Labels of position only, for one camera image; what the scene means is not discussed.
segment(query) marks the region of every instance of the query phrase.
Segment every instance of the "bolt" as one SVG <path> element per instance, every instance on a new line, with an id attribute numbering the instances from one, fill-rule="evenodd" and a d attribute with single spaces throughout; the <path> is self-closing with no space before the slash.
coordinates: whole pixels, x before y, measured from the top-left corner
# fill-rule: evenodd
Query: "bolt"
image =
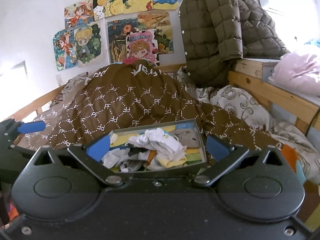
<path id="1" fill-rule="evenodd" d="M 32 234 L 32 230 L 30 227 L 22 227 L 21 233 L 23 233 L 25 236 L 30 236 Z"/>
<path id="2" fill-rule="evenodd" d="M 195 183 L 206 184 L 206 183 L 209 183 L 209 182 L 210 182 L 210 179 L 206 175 L 198 175 L 198 176 L 195 177 Z"/>
<path id="3" fill-rule="evenodd" d="M 162 186 L 162 183 L 159 182 L 159 181 L 154 181 L 154 182 L 153 182 L 153 185 L 155 185 L 156 187 L 161 187 L 161 186 Z"/>
<path id="4" fill-rule="evenodd" d="M 286 227 L 286 229 L 284 230 L 284 234 L 286 236 L 293 236 L 295 232 L 296 231 L 292 227 Z"/>
<path id="5" fill-rule="evenodd" d="M 120 176 L 108 176 L 106 178 L 106 182 L 111 185 L 119 185 L 122 182 L 122 178 Z"/>

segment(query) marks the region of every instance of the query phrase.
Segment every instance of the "wooden bed frame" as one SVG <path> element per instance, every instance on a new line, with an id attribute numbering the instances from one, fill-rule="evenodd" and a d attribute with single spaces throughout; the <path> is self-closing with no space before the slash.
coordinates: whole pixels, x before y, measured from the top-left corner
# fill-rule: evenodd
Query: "wooden bed frame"
<path id="1" fill-rule="evenodd" d="M 180 67 L 185 64 L 175 64 L 157 67 L 162 72 L 177 72 Z M 313 116 L 317 112 L 319 106 L 310 103 L 309 101 L 300 98 L 290 92 L 287 92 L 281 88 L 275 87 L 269 83 L 263 82 L 261 79 L 252 77 L 240 72 L 229 72 L 229 83 L 235 87 L 241 87 L 253 95 L 256 100 L 263 105 L 268 111 L 271 110 L 272 104 L 277 104 L 283 109 L 287 110 L 291 114 L 297 117 L 295 126 L 301 131 L 305 132 L 308 124 L 311 122 Z M 54 100 L 59 95 L 64 86 L 58 87 L 55 90 L 45 94 L 44 96 L 36 99 L 31 104 L 25 106 L 21 110 L 12 114 L 8 118 L 14 118 L 16 121 L 22 121 L 25 117 L 33 112 L 37 115 L 42 113 L 42 107 L 48 102 Z M 320 119 L 317 118 L 313 122 L 313 127 L 320 130 Z M 23 135 L 17 138 L 14 142 L 18 144 Z M 306 224 L 310 228 L 316 228 L 320 226 L 320 197 L 318 193 L 318 185 L 307 181 L 304 184 L 306 191 L 306 200 L 299 213 L 299 218 L 302 221 L 306 221 Z"/>

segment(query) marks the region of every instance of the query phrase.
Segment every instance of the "quilted jacket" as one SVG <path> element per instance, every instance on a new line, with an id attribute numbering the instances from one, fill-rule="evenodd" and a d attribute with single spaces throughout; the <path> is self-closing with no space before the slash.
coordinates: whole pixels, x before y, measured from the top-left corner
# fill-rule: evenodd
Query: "quilted jacket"
<path id="1" fill-rule="evenodd" d="M 180 23 L 187 71 L 198 87 L 223 87 L 243 57 L 288 53 L 271 17 L 254 0 L 183 0 Z"/>

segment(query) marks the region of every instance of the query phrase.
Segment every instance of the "sock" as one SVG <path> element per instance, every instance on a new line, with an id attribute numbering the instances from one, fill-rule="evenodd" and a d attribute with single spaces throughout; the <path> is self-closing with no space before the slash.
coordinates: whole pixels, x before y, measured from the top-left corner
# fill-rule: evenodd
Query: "sock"
<path id="1" fill-rule="evenodd" d="M 200 147 L 199 136 L 193 129 L 178 129 L 169 132 L 172 136 L 177 136 L 179 142 L 188 149 L 196 149 Z"/>

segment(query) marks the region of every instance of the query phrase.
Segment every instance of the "yellow cloth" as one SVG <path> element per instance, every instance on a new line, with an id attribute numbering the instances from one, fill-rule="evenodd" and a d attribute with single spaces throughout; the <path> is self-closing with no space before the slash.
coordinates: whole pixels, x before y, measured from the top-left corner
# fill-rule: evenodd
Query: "yellow cloth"
<path id="1" fill-rule="evenodd" d="M 166 132 L 171 132 L 173 130 L 176 129 L 175 125 L 170 125 L 170 126 L 166 126 L 166 127 L 160 127 L 162 130 L 166 131 Z"/>
<path id="2" fill-rule="evenodd" d="M 128 142 L 129 137 L 137 136 L 137 135 L 138 135 L 137 133 L 131 133 L 131 134 L 118 136 L 118 139 L 116 140 L 116 142 L 110 144 L 110 147 L 116 147 L 116 146 L 119 146 L 119 145 L 123 145 L 123 144 Z"/>
<path id="3" fill-rule="evenodd" d="M 176 162 L 169 162 L 168 160 L 161 159 L 158 156 L 156 156 L 156 159 L 162 166 L 164 166 L 166 168 L 172 168 L 174 166 L 179 166 L 187 161 L 186 156 L 183 156 L 179 161 L 176 161 Z"/>
<path id="4" fill-rule="evenodd" d="M 186 149 L 184 152 L 186 154 L 200 153 L 200 149 Z"/>

